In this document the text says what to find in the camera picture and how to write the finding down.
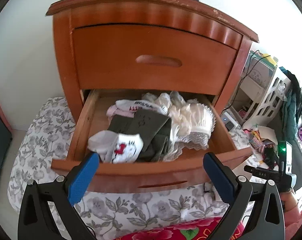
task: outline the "drawer pull cutout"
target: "drawer pull cutout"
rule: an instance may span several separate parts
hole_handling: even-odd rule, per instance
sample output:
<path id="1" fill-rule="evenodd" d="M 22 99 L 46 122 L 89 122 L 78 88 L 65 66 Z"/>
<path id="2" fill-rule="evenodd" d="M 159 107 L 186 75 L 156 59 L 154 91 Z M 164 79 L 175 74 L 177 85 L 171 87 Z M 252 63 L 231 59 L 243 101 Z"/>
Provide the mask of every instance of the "drawer pull cutout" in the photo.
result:
<path id="1" fill-rule="evenodd" d="M 156 185 L 143 185 L 143 186 L 139 186 L 138 188 L 164 187 L 164 186 L 178 185 L 178 184 L 182 184 L 182 183 L 186 183 L 186 182 L 188 182 L 188 181 L 184 180 L 184 181 L 177 181 L 177 182 L 164 183 L 164 184 L 156 184 Z"/>
<path id="2" fill-rule="evenodd" d="M 149 65 L 161 65 L 169 67 L 181 67 L 182 62 L 177 58 L 165 57 L 165 56 L 154 56 L 154 55 L 140 55 L 135 61 L 137 63 L 144 63 Z"/>

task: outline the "bed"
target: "bed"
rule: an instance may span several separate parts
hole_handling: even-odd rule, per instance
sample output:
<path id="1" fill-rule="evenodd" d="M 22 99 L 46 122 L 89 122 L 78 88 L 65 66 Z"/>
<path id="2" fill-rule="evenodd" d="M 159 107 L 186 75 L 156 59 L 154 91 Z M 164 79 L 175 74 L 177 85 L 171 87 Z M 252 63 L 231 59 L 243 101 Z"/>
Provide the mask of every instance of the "bed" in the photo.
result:
<path id="1" fill-rule="evenodd" d="M 14 162 L 7 192 L 14 210 L 19 212 L 27 180 L 46 183 L 57 177 L 51 170 L 52 159 L 66 158 L 74 129 L 75 122 L 66 98 L 48 99 L 30 125 Z M 237 149 L 249 146 L 248 138 L 240 126 L 229 134 Z M 266 168 L 259 153 L 253 151 L 253 155 L 234 169 L 234 172 L 245 175 L 250 181 L 263 182 L 262 179 L 245 173 L 244 165 Z M 302 208 L 302 188 L 297 191 L 297 196 Z M 248 205 L 245 216 L 250 214 L 252 206 L 252 203 Z M 58 228 L 64 231 L 65 227 L 54 204 L 50 203 L 49 207 Z M 227 207 L 227 204 L 216 200 L 210 183 L 140 194 L 88 191 L 82 201 L 75 205 L 81 218 L 94 229 L 97 238 L 101 240 L 179 221 L 222 216 Z"/>

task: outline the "open drawer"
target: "open drawer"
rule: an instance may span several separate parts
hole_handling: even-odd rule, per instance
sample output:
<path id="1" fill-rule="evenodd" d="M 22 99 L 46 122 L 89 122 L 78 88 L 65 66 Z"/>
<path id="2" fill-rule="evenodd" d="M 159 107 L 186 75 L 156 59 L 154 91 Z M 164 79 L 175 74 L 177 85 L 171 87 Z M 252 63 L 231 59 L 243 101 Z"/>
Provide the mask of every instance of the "open drawer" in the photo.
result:
<path id="1" fill-rule="evenodd" d="M 92 90 L 77 122 L 72 142 L 65 160 L 53 160 L 52 169 L 66 175 L 88 153 L 87 142 L 90 136 L 101 130 L 107 130 L 106 116 L 108 107 L 119 99 L 140 99 L 143 90 Z M 181 94 L 185 99 L 197 98 L 199 102 L 211 103 L 204 95 Z M 203 169 L 203 156 L 213 152 L 220 161 L 234 169 L 251 155 L 251 148 L 237 150 L 222 120 L 211 106 L 216 116 L 215 129 L 209 140 L 207 150 L 183 149 L 175 161 L 152 163 L 100 163 L 88 190 L 109 193 L 135 193 L 161 191 L 209 181 Z"/>

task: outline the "red floral pillow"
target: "red floral pillow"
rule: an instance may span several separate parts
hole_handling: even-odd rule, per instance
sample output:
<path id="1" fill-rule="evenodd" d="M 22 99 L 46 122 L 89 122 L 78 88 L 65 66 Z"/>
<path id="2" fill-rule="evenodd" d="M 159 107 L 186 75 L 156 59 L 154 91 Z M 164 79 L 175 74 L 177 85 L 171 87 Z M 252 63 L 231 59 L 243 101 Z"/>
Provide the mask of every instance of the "red floral pillow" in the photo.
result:
<path id="1" fill-rule="evenodd" d="M 154 228 L 147 231 L 135 232 L 126 236 L 121 236 L 115 240 L 203 240 L 206 239 L 213 229 L 220 222 L 221 217 L 197 219 L 189 222 L 172 225 L 164 228 Z M 240 223 L 231 240 L 239 238 L 244 230 Z"/>

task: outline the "screw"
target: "screw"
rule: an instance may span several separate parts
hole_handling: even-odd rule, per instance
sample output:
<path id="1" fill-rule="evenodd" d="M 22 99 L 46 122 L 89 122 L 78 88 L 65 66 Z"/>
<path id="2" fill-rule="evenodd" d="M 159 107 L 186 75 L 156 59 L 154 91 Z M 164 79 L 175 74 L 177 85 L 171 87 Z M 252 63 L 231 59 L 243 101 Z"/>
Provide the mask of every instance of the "screw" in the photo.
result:
<path id="1" fill-rule="evenodd" d="M 269 179 L 269 180 L 268 180 L 268 184 L 269 184 L 270 186 L 274 186 L 274 181 L 271 180 L 271 179 Z"/>
<path id="2" fill-rule="evenodd" d="M 246 182 L 247 178 L 245 176 L 241 175 L 241 176 L 238 177 L 238 180 L 241 181 L 241 182 Z"/>
<path id="3" fill-rule="evenodd" d="M 29 180 L 27 181 L 27 185 L 29 185 L 29 186 L 33 185 L 33 183 L 34 183 L 34 180 L 33 180 L 33 179 L 29 179 Z"/>
<path id="4" fill-rule="evenodd" d="M 64 179 L 65 179 L 65 177 L 64 177 L 63 175 L 60 175 L 60 176 L 58 176 L 58 177 L 56 178 L 56 181 L 57 181 L 57 182 L 63 182 Z"/>

